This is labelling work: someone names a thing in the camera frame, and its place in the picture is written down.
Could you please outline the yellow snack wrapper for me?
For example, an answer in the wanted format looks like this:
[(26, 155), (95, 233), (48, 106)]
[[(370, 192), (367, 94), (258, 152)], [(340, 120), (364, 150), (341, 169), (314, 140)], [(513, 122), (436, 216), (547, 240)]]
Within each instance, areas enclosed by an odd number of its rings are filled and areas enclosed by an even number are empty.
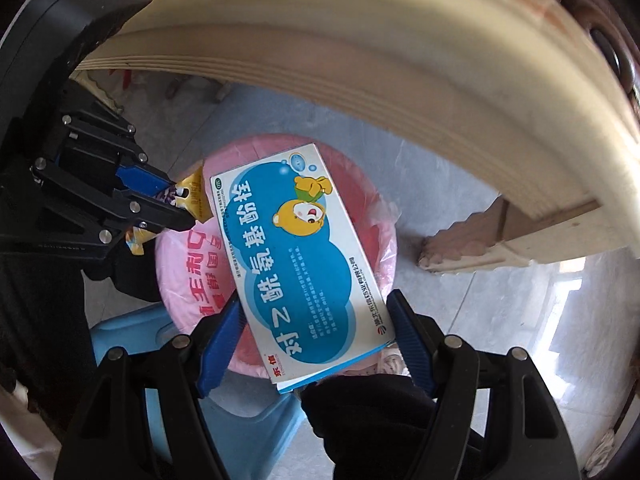
[[(198, 222), (204, 223), (213, 218), (205, 191), (203, 165), (195, 166), (192, 174), (169, 185), (154, 198), (165, 205), (187, 211)], [(125, 240), (133, 255), (143, 256), (143, 245), (158, 234), (160, 232), (152, 231), (146, 222), (139, 221), (126, 232)]]

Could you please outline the blue bear medicine box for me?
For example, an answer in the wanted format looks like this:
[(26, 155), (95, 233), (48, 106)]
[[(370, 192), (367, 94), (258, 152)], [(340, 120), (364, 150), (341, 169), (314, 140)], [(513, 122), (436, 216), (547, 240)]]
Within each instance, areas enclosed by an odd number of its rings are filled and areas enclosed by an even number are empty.
[(208, 183), (250, 332), (280, 393), (394, 342), (378, 280), (316, 144)]

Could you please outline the pink lined trash bin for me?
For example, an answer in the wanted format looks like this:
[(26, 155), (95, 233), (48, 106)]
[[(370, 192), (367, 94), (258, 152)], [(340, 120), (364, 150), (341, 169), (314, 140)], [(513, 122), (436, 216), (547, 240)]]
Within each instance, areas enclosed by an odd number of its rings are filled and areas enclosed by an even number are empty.
[[(311, 140), (294, 134), (249, 136), (209, 154), (181, 176), (200, 176), (201, 198), (212, 199), (209, 179), (221, 172), (281, 152), (295, 150)], [(356, 162), (316, 143), (375, 274), (378, 288), (387, 296), (393, 288), (397, 263), (397, 214)], [(154, 240), (156, 279), (160, 296), (177, 330), (190, 334), (207, 315), (222, 310), (235, 282), (224, 250), (218, 220), (196, 222), (189, 231), (166, 230)]]

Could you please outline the pink sneaker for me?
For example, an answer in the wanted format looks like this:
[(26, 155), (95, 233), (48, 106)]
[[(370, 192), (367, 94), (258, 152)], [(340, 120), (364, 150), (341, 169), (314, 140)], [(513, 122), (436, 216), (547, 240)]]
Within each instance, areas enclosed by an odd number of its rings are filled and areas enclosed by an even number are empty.
[(408, 366), (396, 347), (371, 354), (344, 370), (345, 376), (397, 375), (409, 376)]

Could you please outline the light blue plastic stool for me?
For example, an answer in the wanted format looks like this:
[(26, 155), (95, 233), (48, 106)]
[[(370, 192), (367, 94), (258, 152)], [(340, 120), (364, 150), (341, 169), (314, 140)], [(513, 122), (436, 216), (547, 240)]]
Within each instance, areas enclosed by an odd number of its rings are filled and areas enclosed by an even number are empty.
[[(91, 339), (100, 360), (115, 346), (130, 353), (157, 350), (178, 333), (166, 308), (153, 304), (96, 324)], [(231, 370), (200, 405), (232, 479), (268, 478), (305, 419), (296, 396), (277, 393), (267, 379)]]

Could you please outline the brown leather sofa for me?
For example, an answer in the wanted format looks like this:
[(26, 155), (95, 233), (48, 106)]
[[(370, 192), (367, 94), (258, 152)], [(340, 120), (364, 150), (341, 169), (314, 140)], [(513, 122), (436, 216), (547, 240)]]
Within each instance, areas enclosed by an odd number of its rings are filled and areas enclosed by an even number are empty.
[(639, 116), (639, 46), (611, 0), (556, 1), (600, 50)]

